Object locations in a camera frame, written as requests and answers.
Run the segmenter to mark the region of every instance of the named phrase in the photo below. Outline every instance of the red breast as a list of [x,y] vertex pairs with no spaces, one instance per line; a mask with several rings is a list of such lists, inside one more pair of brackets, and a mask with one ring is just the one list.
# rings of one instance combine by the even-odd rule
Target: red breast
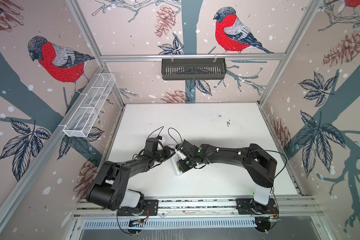
[[357,7],[360,5],[360,0],[345,0],[345,5],[347,7]]
[[70,68],[59,68],[53,65],[52,61],[56,57],[56,52],[50,42],[45,43],[41,50],[44,60],[39,61],[39,63],[51,76],[53,76],[54,79],[65,83],[75,82],[84,73],[84,63],[80,63]]
[[222,46],[227,51],[242,51],[243,49],[249,47],[249,44],[240,43],[230,39],[224,32],[224,28],[232,26],[236,21],[237,16],[234,14],[227,15],[221,23],[216,21],[216,41],[220,46]]

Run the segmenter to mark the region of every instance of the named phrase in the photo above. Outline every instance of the table surface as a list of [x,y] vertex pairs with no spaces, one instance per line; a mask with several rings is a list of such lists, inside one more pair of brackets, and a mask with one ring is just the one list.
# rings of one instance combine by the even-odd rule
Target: table surface
[[[168,135],[175,128],[181,137],[193,145],[239,148],[258,144],[264,150],[277,151],[267,125],[256,103],[197,103],[197,104],[128,104],[117,131],[108,161],[132,159],[145,146],[145,140],[155,129],[164,145],[176,145]],[[180,137],[171,129],[179,142]],[[283,166],[278,153],[269,152]],[[176,176],[170,161],[129,179],[127,189],[137,190],[148,197],[174,196],[239,196],[253,195],[255,183],[248,172],[238,166],[209,164],[203,169],[191,169]],[[296,189],[286,169],[274,180],[276,195],[294,195]]]

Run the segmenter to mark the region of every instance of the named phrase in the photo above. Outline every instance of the bird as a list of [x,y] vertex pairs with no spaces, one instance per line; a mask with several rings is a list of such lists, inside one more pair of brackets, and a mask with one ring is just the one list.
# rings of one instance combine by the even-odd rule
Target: bird
[[28,43],[28,51],[31,59],[38,60],[45,70],[56,80],[64,83],[74,83],[74,93],[80,93],[76,90],[76,81],[84,75],[84,68],[94,57],[79,53],[72,48],[60,47],[54,43],[48,42],[42,36],[33,37]]
[[257,48],[266,53],[272,53],[253,36],[249,27],[245,26],[236,16],[232,7],[220,8],[215,17],[216,20],[216,41],[227,51],[238,51]]
[[[331,5],[334,2],[337,2],[340,0],[333,0],[329,3],[327,3],[327,5]],[[360,0],[342,0],[344,3],[340,6],[339,10],[340,11],[337,15],[341,15],[341,12],[345,9],[345,7],[352,7],[353,8],[353,14],[350,16],[354,16],[354,15],[358,15],[359,13],[355,12],[355,7],[360,5]]]

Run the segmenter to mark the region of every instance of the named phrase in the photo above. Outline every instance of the gray basket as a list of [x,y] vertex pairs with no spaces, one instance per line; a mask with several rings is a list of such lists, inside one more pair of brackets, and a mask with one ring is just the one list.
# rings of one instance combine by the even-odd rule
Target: gray basket
[[227,72],[225,58],[165,58],[163,80],[221,80]]

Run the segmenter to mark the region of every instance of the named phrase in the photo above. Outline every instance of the white basket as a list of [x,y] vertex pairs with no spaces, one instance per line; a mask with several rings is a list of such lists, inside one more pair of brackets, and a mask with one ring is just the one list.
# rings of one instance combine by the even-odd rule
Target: white basket
[[88,136],[115,82],[113,74],[99,74],[63,130],[68,137]]

